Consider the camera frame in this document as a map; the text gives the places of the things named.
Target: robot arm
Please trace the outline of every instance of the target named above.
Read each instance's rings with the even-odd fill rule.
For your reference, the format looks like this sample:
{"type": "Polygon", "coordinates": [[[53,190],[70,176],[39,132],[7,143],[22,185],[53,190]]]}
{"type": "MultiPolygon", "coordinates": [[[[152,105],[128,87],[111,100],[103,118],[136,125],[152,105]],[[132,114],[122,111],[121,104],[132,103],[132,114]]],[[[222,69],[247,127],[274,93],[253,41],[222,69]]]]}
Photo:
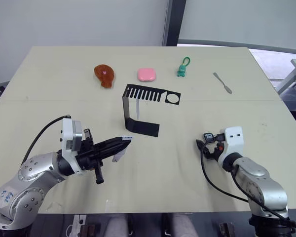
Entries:
{"type": "Polygon", "coordinates": [[[0,188],[0,231],[12,233],[30,226],[48,191],[69,175],[94,169],[96,183],[102,183],[102,159],[114,156],[117,162],[131,142],[131,137],[116,137],[93,144],[90,130],[84,133],[82,141],[80,122],[64,118],[62,150],[28,159],[0,188]]]}
{"type": "Polygon", "coordinates": [[[243,157],[241,127],[229,127],[222,134],[204,134],[206,143],[197,145],[208,159],[215,159],[230,172],[237,187],[248,197],[252,218],[249,220],[259,237],[291,236],[296,224],[288,218],[287,195],[283,187],[271,179],[269,172],[248,157],[243,157]],[[213,153],[206,144],[217,141],[213,153]]]}

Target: green keychain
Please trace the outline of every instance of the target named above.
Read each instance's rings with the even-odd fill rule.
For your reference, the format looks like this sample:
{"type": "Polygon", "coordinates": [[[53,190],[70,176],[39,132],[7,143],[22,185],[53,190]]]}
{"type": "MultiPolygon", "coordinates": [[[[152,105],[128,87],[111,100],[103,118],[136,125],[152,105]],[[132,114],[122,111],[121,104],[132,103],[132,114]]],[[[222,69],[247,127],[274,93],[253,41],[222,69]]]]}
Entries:
{"type": "Polygon", "coordinates": [[[187,67],[187,65],[190,63],[190,58],[189,57],[185,57],[184,59],[183,59],[183,62],[182,62],[182,64],[179,66],[179,70],[178,70],[178,77],[185,77],[185,71],[186,71],[186,67],[187,67]]]}

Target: black bracket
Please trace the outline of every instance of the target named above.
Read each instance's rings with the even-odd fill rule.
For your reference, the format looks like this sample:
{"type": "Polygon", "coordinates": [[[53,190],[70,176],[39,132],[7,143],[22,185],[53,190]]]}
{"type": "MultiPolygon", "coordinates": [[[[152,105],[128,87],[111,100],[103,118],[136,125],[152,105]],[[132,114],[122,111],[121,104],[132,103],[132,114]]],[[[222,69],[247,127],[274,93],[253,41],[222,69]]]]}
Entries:
{"type": "Polygon", "coordinates": [[[123,107],[124,107],[124,119],[125,127],[127,130],[143,135],[158,137],[159,124],[151,122],[136,121],[129,116],[129,99],[141,99],[160,102],[161,95],[167,92],[165,102],[169,104],[178,105],[180,102],[180,93],[158,89],[142,85],[127,84],[123,94],[123,107]],[[177,102],[171,102],[168,100],[168,95],[175,94],[178,97],[177,102]]]}

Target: beige tabletop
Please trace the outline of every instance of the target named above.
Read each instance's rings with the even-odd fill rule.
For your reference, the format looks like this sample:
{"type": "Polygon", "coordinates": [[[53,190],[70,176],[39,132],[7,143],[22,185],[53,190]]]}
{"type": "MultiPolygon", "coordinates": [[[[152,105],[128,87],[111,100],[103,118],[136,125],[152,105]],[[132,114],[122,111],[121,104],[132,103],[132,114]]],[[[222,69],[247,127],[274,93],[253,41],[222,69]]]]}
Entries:
{"type": "MultiPolygon", "coordinates": [[[[246,48],[33,47],[0,98],[0,186],[17,172],[38,132],[66,114],[90,128],[96,142],[135,138],[120,162],[104,160],[103,184],[95,183],[92,171],[70,176],[48,193],[40,213],[248,210],[247,203],[210,187],[200,168],[195,139],[229,126],[243,127],[243,155],[267,168],[286,190],[289,208],[296,208],[296,122],[246,48]],[[186,56],[186,77],[178,78],[186,56]],[[94,76],[99,64],[115,72],[111,89],[94,76]],[[155,69],[156,81],[137,80],[143,67],[155,69]],[[164,98],[140,101],[140,120],[160,124],[157,138],[125,129],[122,94],[128,83],[181,93],[178,106],[164,98]]],[[[59,150],[60,129],[61,123],[50,127],[30,156],[59,150]]],[[[217,186],[241,196],[215,161],[206,168],[217,186]]]]}

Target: pink sponge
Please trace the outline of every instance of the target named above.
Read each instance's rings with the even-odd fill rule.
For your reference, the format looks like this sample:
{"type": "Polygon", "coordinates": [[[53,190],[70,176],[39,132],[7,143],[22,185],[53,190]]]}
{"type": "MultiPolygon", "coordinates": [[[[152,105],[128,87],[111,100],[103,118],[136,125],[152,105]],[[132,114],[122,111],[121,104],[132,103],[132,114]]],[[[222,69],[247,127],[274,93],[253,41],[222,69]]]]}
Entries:
{"type": "Polygon", "coordinates": [[[138,70],[138,80],[153,81],[156,79],[156,72],[153,68],[140,68],[138,70]]]}

